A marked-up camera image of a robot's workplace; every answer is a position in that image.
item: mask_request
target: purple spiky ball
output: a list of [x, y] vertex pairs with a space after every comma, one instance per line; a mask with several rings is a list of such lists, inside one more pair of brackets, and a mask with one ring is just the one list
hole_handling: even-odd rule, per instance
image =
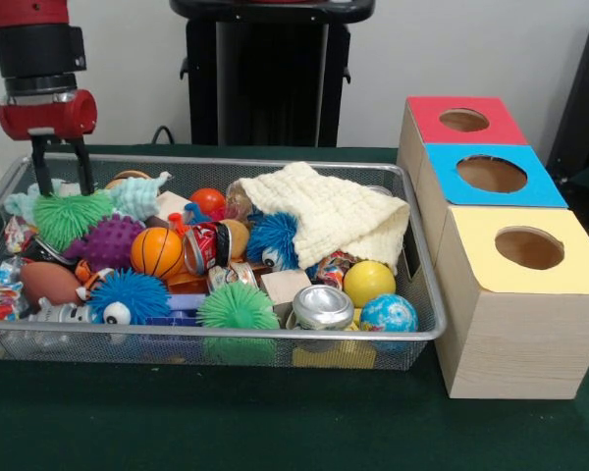
[[105, 216], [83, 238], [72, 242], [63, 255], [85, 260], [94, 272], [104, 268], [129, 269], [131, 246], [143, 230], [144, 224], [129, 216]]

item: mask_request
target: green spiky ball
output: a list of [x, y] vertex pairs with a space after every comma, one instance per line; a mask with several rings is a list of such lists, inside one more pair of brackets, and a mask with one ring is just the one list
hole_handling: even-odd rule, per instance
[[[279, 329], [273, 303], [258, 288], [233, 283], [218, 288], [198, 308], [204, 327], [219, 329]], [[205, 356], [218, 364], [266, 365], [275, 359], [270, 339], [207, 338]]]
[[40, 237], [60, 252], [87, 234], [89, 226], [95, 226], [112, 212], [113, 206], [106, 191], [63, 198], [40, 196], [33, 209]]

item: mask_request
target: yellow box lid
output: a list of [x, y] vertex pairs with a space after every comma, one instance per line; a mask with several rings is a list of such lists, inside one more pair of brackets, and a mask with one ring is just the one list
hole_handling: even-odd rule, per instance
[[483, 289], [589, 294], [589, 236], [571, 211], [477, 206], [451, 211]]

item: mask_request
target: blue globe ball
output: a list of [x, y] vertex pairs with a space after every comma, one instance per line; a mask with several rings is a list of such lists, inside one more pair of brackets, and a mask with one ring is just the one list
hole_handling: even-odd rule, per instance
[[[396, 294], [382, 294], [366, 303], [360, 316], [360, 330], [367, 332], [417, 332], [419, 318], [407, 300]], [[403, 351], [406, 342], [378, 341], [375, 345], [386, 351]]]

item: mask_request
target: googly eye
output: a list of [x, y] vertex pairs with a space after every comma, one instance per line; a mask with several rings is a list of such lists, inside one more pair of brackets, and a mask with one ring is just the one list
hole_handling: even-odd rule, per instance
[[284, 259], [274, 248], [267, 248], [262, 252], [262, 262], [273, 271], [279, 272], [284, 269]]
[[131, 311], [122, 302], [112, 302], [104, 312], [105, 324], [122, 324], [127, 326], [131, 323]]

